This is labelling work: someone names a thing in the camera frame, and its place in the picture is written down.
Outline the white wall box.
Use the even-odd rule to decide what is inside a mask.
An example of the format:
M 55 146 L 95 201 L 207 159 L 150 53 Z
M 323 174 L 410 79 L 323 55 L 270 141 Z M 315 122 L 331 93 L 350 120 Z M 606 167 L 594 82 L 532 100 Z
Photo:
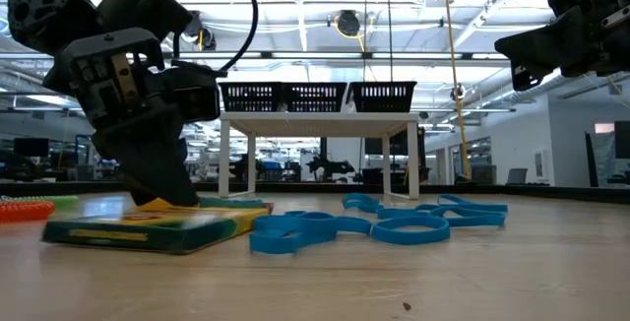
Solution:
M 534 152 L 534 160 L 535 160 L 535 177 L 537 180 L 545 181 L 547 179 L 548 168 L 547 168 L 547 158 L 546 158 L 546 150 L 536 150 Z

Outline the green spiral coil band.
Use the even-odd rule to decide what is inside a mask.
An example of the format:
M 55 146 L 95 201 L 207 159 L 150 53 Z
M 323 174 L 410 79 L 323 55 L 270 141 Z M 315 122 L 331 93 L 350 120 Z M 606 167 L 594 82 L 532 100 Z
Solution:
M 78 196 L 66 195 L 66 196 L 24 196 L 24 197 L 9 197 L 0 196 L 0 202 L 2 203 L 33 203 L 33 202 L 48 202 L 52 203 L 56 209 L 66 209 L 75 206 L 79 202 Z

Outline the red-orange spiral coil band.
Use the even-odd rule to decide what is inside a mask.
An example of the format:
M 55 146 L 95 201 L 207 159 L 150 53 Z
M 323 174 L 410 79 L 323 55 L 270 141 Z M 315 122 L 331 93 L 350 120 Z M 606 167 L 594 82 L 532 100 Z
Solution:
M 0 223 L 46 220 L 55 211 L 50 201 L 0 202 Z

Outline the blue rubber band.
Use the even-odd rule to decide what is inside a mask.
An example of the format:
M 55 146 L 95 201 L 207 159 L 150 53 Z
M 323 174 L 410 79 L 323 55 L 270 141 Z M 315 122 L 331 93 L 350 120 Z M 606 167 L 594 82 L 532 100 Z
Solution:
M 450 227 L 482 225 L 503 226 L 506 220 L 506 216 L 502 213 L 458 207 L 436 208 L 431 210 L 429 215 L 446 220 Z
M 378 199 L 359 193 L 350 193 L 344 196 L 342 204 L 345 209 L 357 208 L 359 211 L 369 214 L 376 214 L 383 209 L 383 205 Z
M 476 203 L 464 198 L 451 195 L 451 194 L 441 194 L 437 198 L 437 204 L 440 206 L 448 206 L 448 207 L 458 207 L 469 210 L 477 210 L 477 211 L 486 211 L 486 212 L 498 212 L 498 213 L 507 213 L 508 206 L 505 204 L 485 204 L 485 203 Z
M 292 211 L 284 214 L 300 223 L 301 229 L 309 233 L 357 232 L 369 234 L 372 222 L 362 218 L 333 216 L 323 212 Z
M 374 224 L 370 236 L 378 241 L 419 245 L 440 242 L 450 238 L 449 223 L 431 216 L 407 216 L 391 218 Z
M 376 215 L 379 220 L 412 216 L 426 216 L 437 208 L 437 205 L 419 205 L 414 208 L 384 208 L 377 210 Z
M 337 237 L 337 221 L 325 213 L 264 216 L 254 220 L 250 250 L 267 254 L 292 254 L 309 245 Z

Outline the black computer monitor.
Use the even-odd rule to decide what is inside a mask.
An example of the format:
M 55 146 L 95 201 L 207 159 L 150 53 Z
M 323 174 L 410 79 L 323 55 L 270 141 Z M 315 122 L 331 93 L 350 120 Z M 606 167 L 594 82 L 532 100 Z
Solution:
M 630 121 L 614 122 L 614 150 L 617 159 L 630 160 Z
M 28 158 L 43 158 L 49 155 L 49 140 L 46 138 L 15 138 L 14 153 Z

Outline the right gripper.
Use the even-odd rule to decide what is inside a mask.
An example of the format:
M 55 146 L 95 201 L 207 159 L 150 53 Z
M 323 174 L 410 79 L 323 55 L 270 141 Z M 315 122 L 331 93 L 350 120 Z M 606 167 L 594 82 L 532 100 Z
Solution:
M 515 92 L 561 72 L 565 77 L 630 72 L 630 0 L 548 0 L 548 5 L 556 17 L 550 25 L 494 43 L 511 61 Z

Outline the white riser shelf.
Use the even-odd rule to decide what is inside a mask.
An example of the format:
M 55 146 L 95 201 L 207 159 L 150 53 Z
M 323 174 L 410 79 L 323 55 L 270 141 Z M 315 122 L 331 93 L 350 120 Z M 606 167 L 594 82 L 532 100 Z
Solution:
M 231 198 L 229 192 L 230 130 L 247 137 L 248 178 L 245 195 L 256 192 L 256 139 L 259 137 L 379 138 L 382 140 L 385 167 L 383 192 L 393 196 L 390 169 L 390 138 L 408 132 L 409 200 L 419 198 L 418 116 L 395 112 L 225 112 L 220 116 L 219 196 Z

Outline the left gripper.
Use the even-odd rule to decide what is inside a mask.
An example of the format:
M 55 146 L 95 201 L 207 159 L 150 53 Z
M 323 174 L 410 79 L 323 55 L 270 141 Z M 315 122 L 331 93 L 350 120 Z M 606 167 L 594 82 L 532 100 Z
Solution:
M 167 85 L 160 41 L 142 28 L 78 38 L 55 57 L 58 75 L 93 125 L 93 143 L 120 164 L 134 204 L 160 198 L 193 207 L 181 114 Z

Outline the yellow green crayon box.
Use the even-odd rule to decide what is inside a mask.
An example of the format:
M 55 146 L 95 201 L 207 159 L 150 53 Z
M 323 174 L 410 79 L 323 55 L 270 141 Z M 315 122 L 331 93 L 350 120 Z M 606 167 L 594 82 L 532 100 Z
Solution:
M 143 209 L 170 209 L 177 208 L 160 198 L 154 199 L 142 205 Z M 271 212 L 274 209 L 273 203 L 263 202 L 261 199 L 254 200 L 229 200 L 216 197 L 199 197 L 198 203 L 193 208 L 227 208 L 227 209 L 266 209 Z
M 154 251 L 185 255 L 252 229 L 270 214 L 255 209 L 143 209 L 121 214 L 68 218 L 45 224 L 46 243 Z

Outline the black plastic mesh basket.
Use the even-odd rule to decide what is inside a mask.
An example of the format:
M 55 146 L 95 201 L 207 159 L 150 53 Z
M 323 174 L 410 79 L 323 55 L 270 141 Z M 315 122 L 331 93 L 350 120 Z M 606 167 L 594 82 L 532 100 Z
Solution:
M 347 89 L 344 82 L 283 83 L 288 112 L 340 112 Z
M 276 112 L 283 99 L 280 82 L 231 82 L 220 84 L 226 112 Z
M 416 81 L 351 82 L 346 102 L 352 101 L 356 112 L 409 113 Z

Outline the black aluminium rig frame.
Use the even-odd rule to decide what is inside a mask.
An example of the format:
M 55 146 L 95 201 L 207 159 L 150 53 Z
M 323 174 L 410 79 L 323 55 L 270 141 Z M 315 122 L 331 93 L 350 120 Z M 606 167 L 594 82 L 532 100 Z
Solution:
M 123 192 L 126 187 L 119 181 L 62 181 L 62 182 L 0 182 L 0 195 L 43 196 L 79 195 Z M 313 182 L 259 182 L 260 193 L 366 193 L 380 194 L 381 185 Z M 503 194 L 549 199 L 577 200 L 596 203 L 630 205 L 630 188 L 576 188 L 542 185 L 421 185 L 420 194 Z

